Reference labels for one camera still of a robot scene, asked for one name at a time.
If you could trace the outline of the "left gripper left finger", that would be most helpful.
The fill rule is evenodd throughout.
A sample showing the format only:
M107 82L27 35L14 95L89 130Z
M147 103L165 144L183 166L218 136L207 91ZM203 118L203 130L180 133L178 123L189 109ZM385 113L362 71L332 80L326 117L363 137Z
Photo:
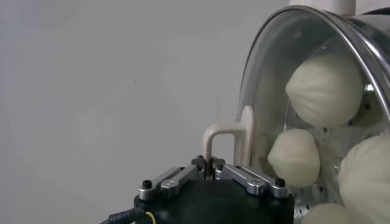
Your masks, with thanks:
M155 200L162 193L165 197L177 195L190 180L204 180L206 161L202 155L191 160L186 167L172 167L154 179L146 179L138 190L140 200Z

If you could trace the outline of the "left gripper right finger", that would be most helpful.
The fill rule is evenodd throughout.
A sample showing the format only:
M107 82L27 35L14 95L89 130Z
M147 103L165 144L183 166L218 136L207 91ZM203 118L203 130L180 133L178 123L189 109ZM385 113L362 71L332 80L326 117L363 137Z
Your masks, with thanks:
M214 180L233 180L245 188L247 193L259 197L266 192L275 198L289 197L288 187L282 178L257 173L251 167L226 164L223 159L214 156L210 162L214 170Z

